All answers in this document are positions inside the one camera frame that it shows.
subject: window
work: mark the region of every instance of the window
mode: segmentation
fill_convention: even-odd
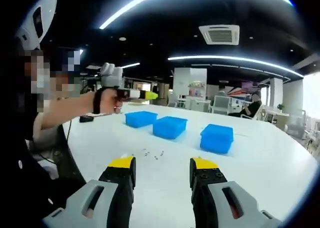
[[[265,106],[270,105],[270,93],[269,93],[270,87],[262,87],[261,88],[261,102]]]
[[[312,118],[320,119],[320,72],[303,78],[303,110]]]

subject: blue container lid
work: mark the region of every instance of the blue container lid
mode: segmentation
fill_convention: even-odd
[[[125,116],[150,116],[150,115],[158,115],[158,114],[150,111],[135,111],[135,112],[125,113],[124,115]]]
[[[157,124],[166,123],[169,126],[176,126],[179,124],[184,124],[187,122],[187,119],[173,117],[173,116],[165,116],[156,121]]]
[[[217,124],[208,124],[201,132],[202,137],[212,138],[217,140],[234,141],[234,129],[228,126]]]

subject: seated person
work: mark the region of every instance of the seated person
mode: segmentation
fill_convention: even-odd
[[[241,110],[240,112],[237,112],[237,113],[230,113],[230,114],[228,114],[228,116],[241,117],[241,115],[246,115],[248,117],[253,118],[261,105],[262,105],[261,93],[260,93],[260,91],[256,91],[256,92],[252,93],[252,103],[249,106],[247,106],[247,104],[246,104],[246,105],[244,105],[243,110]]]
[[[215,96],[220,96],[220,97],[227,97],[228,95],[226,94],[225,91],[226,87],[223,84],[219,85],[219,91],[215,94]],[[210,102],[210,106],[214,105],[215,97],[212,98]]]

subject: yellow tip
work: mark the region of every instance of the yellow tip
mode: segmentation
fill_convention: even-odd
[[[194,157],[193,160],[195,161],[195,165],[197,169],[214,169],[219,168],[219,166],[216,163],[213,163],[210,160],[202,159],[202,158],[196,158]]]
[[[146,100],[155,100],[158,98],[158,94],[151,92],[151,91],[146,91],[145,92],[145,99]]]
[[[124,158],[114,159],[108,167],[116,167],[116,168],[128,168],[130,169],[131,161],[134,157],[127,156]]]

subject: white table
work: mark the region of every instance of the white table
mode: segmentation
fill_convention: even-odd
[[[197,108],[197,109],[193,109],[192,108],[192,104],[196,102],[196,103],[201,103],[201,107],[200,109]],[[211,103],[211,100],[209,99],[197,99],[196,97],[193,97],[193,98],[178,98],[178,103],[179,104],[184,104],[184,108],[187,109],[187,110],[194,110],[194,111],[203,111],[203,112],[206,112],[208,110],[208,106],[210,105]]]
[[[271,109],[265,109],[265,116],[264,120],[267,119],[268,115],[272,115],[271,124],[274,123],[275,116],[278,117],[279,124],[277,127],[279,127],[282,131],[285,130],[285,125],[288,122],[289,114],[279,112],[277,110],[271,110]]]
[[[186,132],[175,141],[162,139],[152,135],[151,126],[126,126],[125,115],[118,114],[88,123],[75,118],[68,138],[86,181],[98,179],[113,159],[136,157],[130,228],[195,227],[189,186],[192,157],[216,162],[229,181],[236,181],[256,198],[260,210],[280,220],[295,209],[318,168],[306,149],[268,122],[157,105],[125,104],[122,108],[123,113],[133,111],[156,112],[159,118],[187,118]],[[233,127],[234,142],[228,155],[199,149],[200,132],[210,123]],[[67,134],[69,123],[63,128]]]

